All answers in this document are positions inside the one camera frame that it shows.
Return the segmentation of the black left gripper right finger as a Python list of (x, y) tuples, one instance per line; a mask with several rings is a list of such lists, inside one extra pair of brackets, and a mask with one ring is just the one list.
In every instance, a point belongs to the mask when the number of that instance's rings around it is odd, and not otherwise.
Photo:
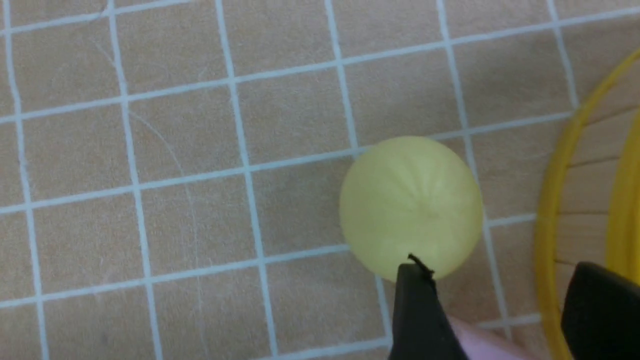
[(593, 262), (569, 282), (561, 329), (574, 360), (640, 358), (640, 287)]

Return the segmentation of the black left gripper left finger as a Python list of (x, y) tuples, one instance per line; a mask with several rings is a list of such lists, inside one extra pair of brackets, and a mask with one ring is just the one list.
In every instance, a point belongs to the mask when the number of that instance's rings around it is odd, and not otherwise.
[(438, 298), (435, 272), (414, 254), (397, 270), (389, 360), (467, 360)]

